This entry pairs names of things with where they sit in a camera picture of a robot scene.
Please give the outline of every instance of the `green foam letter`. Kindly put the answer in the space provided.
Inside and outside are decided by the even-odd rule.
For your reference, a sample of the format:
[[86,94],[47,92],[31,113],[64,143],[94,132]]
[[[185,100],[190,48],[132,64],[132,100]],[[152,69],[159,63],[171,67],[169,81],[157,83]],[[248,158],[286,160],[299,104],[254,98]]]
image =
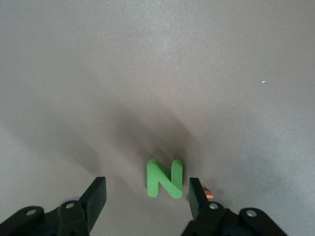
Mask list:
[[183,163],[174,160],[171,174],[156,159],[151,159],[147,165],[148,195],[158,195],[159,184],[175,199],[181,198],[183,193]]

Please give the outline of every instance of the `metal screw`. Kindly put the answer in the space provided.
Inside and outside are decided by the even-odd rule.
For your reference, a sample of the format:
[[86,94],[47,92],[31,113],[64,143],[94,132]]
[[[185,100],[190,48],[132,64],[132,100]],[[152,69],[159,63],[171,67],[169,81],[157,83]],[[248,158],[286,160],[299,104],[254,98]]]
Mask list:
[[249,216],[249,217],[256,217],[257,216],[257,213],[253,210],[247,210],[246,211],[246,214]]
[[72,208],[72,207],[74,207],[73,203],[68,203],[67,205],[65,205],[65,208],[67,209]]
[[29,210],[28,212],[26,212],[26,215],[29,216],[29,215],[33,215],[34,213],[36,212],[36,210]]
[[216,210],[219,208],[219,206],[216,204],[216,203],[210,203],[209,204],[209,207],[212,209],[212,210]]

